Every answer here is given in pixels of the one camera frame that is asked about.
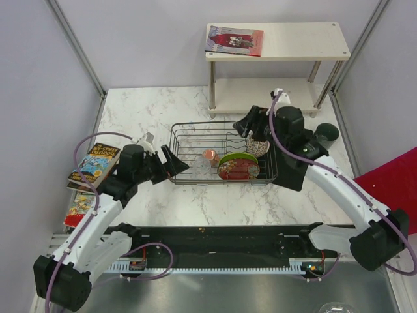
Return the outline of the patterned ceramic bowl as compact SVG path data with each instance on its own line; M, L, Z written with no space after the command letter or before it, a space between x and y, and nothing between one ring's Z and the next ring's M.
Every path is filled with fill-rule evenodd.
M260 158L268 153L270 149L270 142L257 141L253 138L248 138L246 141L246 152L253 155L255 158Z

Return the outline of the clear plastic glass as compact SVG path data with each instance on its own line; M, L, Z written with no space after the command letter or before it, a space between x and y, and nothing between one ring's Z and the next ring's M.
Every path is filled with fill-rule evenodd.
M206 179L207 177L210 177L211 169L212 166L209 159L203 156L197 156L195 158L193 171L196 179Z

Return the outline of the pink ceramic mug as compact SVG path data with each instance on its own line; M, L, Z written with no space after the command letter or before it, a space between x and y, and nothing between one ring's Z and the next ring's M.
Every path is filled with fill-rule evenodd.
M203 157L209 160L211 166L217 166L220 161L217 152L213 149L205 149L203 151Z

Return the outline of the black wire dish rack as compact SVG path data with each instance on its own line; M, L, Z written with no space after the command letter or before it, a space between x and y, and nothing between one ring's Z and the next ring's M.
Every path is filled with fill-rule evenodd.
M174 155L189 165L189 169L171 181L177 185L267 185L277 176L276 150L270 147L267 154L257 158L260 174L250 180L223 180L218 176L218 166L212 166L206 179L194 177L193 164L205 149L213 149L219 158L234 153L246 152L246 141L232 127L233 121L209 121L175 123L171 127L169 147Z

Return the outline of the dark grey mug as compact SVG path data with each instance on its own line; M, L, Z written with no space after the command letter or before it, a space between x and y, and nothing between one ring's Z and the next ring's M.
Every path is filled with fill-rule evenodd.
M314 135L317 138L317 141L326 150L329 150L339 138L339 129L331 123L321 123L317 126Z

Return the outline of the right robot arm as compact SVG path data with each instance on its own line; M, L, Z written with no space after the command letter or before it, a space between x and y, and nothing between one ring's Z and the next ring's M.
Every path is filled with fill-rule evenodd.
M353 228L315 223L298 240L299 251L308 257L320 250L350 254L364 269L374 271L408 250L410 220L402 209L391 210L347 177L312 130L304 126L300 109L284 106L272 113L253 106L233 124L243 138L268 141L277 165L273 184L300 191L304 179L319 186L345 212Z

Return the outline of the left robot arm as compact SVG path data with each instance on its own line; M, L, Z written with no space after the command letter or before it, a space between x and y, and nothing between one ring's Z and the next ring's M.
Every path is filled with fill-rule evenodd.
M73 312L88 299L94 283L121 256L137 256L143 241L138 228L121 224L101 242L110 223L133 198L141 183L157 184L189 169L162 146L166 162L156 152L130 144L121 151L116 172L103 180L94 206L51 256L39 256L33 265L37 295L45 300L45 311L54 303Z

